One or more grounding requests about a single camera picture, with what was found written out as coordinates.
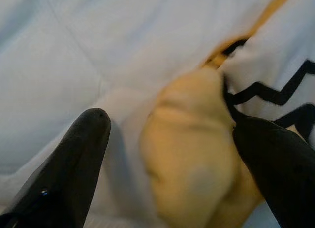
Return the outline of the orange egg-cartoon blanket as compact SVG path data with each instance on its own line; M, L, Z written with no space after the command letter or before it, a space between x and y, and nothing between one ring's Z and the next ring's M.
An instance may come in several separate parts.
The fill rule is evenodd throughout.
M156 98L139 147L169 228L242 228L266 201L233 140L246 117L315 151L315 0L271 0Z

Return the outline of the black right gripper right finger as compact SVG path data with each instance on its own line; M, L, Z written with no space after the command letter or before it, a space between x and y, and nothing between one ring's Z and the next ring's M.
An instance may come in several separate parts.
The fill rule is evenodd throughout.
M246 117L233 140L281 228L315 228L315 151L296 133Z

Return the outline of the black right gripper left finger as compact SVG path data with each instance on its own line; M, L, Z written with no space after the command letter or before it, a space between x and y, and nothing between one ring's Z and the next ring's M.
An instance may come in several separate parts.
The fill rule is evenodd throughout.
M83 228L110 130L104 110L84 111L0 215L0 228Z

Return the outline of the white bed sheet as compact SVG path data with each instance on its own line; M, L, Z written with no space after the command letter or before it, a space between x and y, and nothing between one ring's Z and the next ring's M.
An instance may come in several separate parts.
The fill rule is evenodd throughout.
M138 138L157 93L271 0L0 0L0 211L84 110L112 132L85 228L166 228Z

